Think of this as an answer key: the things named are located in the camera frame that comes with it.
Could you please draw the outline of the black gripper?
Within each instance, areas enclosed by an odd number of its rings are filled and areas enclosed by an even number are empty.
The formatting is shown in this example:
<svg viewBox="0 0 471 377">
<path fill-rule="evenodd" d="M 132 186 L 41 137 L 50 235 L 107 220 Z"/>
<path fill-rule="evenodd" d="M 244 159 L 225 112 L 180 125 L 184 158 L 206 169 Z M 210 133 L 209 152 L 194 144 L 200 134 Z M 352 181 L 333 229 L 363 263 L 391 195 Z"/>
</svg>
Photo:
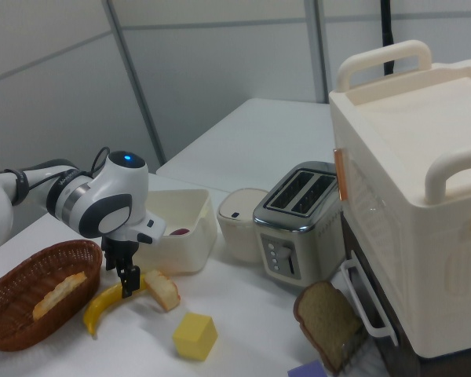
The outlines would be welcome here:
<svg viewBox="0 0 471 377">
<path fill-rule="evenodd" d="M 139 243 L 113 240 L 104 236 L 101 240 L 101 248 L 104 252 L 105 269 L 107 271 L 117 269 L 121 280 L 122 297 L 130 297 L 141 287 L 141 270 L 133 262 Z"/>
</svg>

